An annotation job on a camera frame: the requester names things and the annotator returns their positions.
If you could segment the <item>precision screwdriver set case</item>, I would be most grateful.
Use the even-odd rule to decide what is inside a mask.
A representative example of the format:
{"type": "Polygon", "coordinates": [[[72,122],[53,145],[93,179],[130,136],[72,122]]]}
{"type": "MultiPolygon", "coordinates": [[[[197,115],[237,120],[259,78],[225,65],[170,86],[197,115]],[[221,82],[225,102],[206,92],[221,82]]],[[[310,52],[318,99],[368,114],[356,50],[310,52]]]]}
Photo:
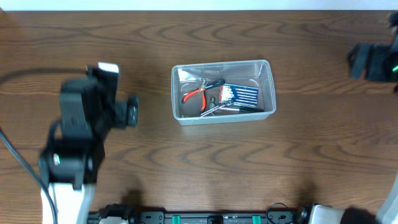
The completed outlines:
{"type": "Polygon", "coordinates": [[[234,98],[234,105],[256,108],[259,89],[249,86],[224,84],[220,88],[219,102],[234,98]]]}

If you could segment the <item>small black handled hammer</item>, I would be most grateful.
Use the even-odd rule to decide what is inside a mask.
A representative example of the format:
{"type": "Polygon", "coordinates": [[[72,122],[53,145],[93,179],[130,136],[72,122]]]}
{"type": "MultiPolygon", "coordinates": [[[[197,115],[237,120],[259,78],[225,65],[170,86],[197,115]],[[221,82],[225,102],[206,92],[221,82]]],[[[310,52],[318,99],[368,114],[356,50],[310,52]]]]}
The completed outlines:
{"type": "Polygon", "coordinates": [[[259,109],[259,108],[251,108],[251,107],[245,107],[245,106],[236,106],[236,105],[234,105],[234,103],[232,105],[226,106],[226,107],[221,108],[219,110],[234,111],[234,112],[238,112],[238,113],[262,113],[262,112],[264,112],[264,110],[259,109]]]}

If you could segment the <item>red handled pliers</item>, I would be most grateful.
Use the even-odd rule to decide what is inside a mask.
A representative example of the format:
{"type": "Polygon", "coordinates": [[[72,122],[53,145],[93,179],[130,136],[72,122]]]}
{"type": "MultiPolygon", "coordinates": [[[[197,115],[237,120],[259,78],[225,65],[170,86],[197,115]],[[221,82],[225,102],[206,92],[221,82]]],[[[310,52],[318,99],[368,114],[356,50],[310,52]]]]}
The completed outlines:
{"type": "Polygon", "coordinates": [[[206,90],[206,81],[203,81],[202,84],[198,87],[198,89],[193,90],[182,98],[182,103],[186,103],[187,100],[192,97],[193,95],[200,94],[201,95],[201,108],[200,112],[204,112],[206,108],[206,97],[205,97],[205,90],[206,90]]]}

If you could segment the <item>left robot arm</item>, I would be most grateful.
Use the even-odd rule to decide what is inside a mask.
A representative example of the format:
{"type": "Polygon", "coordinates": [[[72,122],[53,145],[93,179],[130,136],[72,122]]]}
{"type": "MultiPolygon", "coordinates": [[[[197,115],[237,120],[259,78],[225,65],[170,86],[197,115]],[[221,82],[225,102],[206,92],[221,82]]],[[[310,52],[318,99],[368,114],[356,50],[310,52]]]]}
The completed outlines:
{"type": "Polygon", "coordinates": [[[60,89],[60,120],[50,128],[39,157],[40,179],[49,197],[44,223],[86,223],[112,129],[137,124],[139,100],[118,101],[119,76],[88,75],[60,89]]]}

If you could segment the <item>black yellow screwdriver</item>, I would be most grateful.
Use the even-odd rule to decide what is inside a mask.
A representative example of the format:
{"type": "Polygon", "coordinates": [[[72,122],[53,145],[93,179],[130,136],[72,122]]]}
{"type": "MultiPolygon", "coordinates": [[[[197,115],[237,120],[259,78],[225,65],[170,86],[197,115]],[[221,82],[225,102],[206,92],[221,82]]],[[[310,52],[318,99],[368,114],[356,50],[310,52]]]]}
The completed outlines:
{"type": "Polygon", "coordinates": [[[209,90],[209,89],[212,89],[212,88],[220,87],[220,86],[222,86],[224,84],[225,84],[225,80],[223,80],[223,79],[216,80],[214,82],[208,83],[206,85],[206,87],[205,87],[205,90],[209,90]]]}

